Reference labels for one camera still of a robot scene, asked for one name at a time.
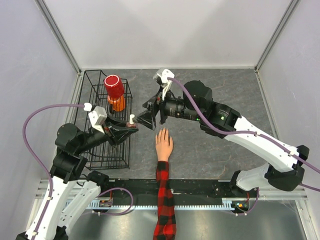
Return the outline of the white nail polish cap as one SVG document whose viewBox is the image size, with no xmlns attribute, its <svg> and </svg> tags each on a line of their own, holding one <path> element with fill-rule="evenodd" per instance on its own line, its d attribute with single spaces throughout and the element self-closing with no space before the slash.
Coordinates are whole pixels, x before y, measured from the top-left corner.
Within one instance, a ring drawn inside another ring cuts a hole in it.
<svg viewBox="0 0 320 240">
<path fill-rule="evenodd" d="M 134 115 L 134 114 L 130 114 L 130 115 L 129 115 L 129 123 L 130 123 L 131 125 L 135 123 L 135 122 L 134 122 L 134 119 L 135 119 L 135 115 Z"/>
</svg>

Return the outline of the glitter nail polish bottle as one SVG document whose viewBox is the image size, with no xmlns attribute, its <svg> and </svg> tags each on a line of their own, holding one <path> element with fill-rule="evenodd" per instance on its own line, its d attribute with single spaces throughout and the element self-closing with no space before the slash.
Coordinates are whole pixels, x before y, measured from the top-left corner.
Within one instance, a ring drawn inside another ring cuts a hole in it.
<svg viewBox="0 0 320 240">
<path fill-rule="evenodd" d="M 134 114 L 130 114 L 129 115 L 129 121 L 126 123 L 126 126 L 129 128 L 136 128 L 138 125 L 136 122 L 134 122 L 135 119 L 135 115 Z"/>
</svg>

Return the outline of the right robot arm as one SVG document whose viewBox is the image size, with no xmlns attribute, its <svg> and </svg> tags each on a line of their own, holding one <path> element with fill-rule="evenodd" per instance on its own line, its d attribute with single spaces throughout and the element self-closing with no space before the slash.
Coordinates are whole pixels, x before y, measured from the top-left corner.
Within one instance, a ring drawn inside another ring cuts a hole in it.
<svg viewBox="0 0 320 240">
<path fill-rule="evenodd" d="M 161 87 L 143 104 L 145 111 L 134 121 L 154 130 L 156 115 L 164 124 L 168 117 L 195 121 L 205 133 L 236 143 L 266 161 L 251 170 L 235 171 L 229 191 L 235 197 L 255 188 L 272 186 L 291 192 L 302 184 L 305 170 L 303 162 L 308 159 L 309 148 L 285 144 L 250 123 L 238 111 L 213 100 L 212 89 L 199 80 L 182 85 L 183 97 L 175 97 Z"/>
</svg>

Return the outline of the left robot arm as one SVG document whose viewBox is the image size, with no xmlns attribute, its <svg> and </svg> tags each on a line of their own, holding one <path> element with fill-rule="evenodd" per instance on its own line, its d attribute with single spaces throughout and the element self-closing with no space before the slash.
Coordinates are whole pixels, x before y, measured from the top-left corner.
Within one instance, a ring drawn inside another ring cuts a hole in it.
<svg viewBox="0 0 320 240">
<path fill-rule="evenodd" d="M 29 229 L 17 235 L 18 240 L 67 240 L 89 204 L 110 191 L 109 177 L 96 170 L 87 175 L 79 193 L 67 199 L 80 179 L 87 159 L 84 152 L 109 142 L 119 145 L 138 131 L 130 115 L 129 121 L 117 120 L 93 110 L 89 113 L 92 130 L 83 132 L 72 123 L 57 132 L 57 153 L 49 171 L 49 184 L 41 206 Z"/>
</svg>

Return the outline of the red plaid sleeve forearm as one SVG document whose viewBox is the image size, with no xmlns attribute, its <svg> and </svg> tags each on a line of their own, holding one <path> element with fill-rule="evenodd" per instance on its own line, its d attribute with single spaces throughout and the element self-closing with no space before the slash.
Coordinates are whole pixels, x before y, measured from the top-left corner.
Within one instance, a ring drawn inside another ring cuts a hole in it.
<svg viewBox="0 0 320 240">
<path fill-rule="evenodd" d="M 176 216 L 174 196 L 169 187 L 169 163 L 159 161 L 156 168 L 157 223 L 153 232 L 154 240 L 174 240 L 176 237 Z"/>
</svg>

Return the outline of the mannequin hand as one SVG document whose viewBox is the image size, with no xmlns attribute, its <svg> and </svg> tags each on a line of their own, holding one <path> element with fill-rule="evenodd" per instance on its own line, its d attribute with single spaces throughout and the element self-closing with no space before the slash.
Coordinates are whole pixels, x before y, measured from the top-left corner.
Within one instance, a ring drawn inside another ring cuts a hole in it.
<svg viewBox="0 0 320 240">
<path fill-rule="evenodd" d="M 157 160 L 159 162 L 168 162 L 174 148 L 173 138 L 169 136 L 169 130 L 166 128 L 161 129 L 155 135 L 155 149 Z"/>
</svg>

